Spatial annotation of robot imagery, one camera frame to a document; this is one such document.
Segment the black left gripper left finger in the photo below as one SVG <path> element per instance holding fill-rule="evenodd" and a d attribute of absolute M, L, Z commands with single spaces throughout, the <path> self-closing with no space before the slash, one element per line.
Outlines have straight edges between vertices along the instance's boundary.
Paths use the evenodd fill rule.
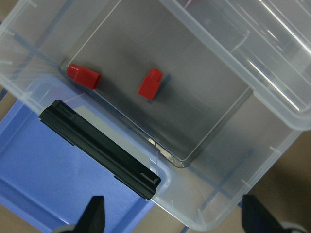
<path fill-rule="evenodd" d="M 103 233 L 105 229 L 104 197 L 93 196 L 75 226 L 76 233 Z"/>

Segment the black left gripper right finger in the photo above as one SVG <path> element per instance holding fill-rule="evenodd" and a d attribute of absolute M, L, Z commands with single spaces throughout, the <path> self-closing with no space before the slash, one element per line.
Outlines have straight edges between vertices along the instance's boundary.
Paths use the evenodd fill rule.
<path fill-rule="evenodd" d="M 290 233 L 254 195 L 243 195 L 242 228 L 246 233 Z"/>

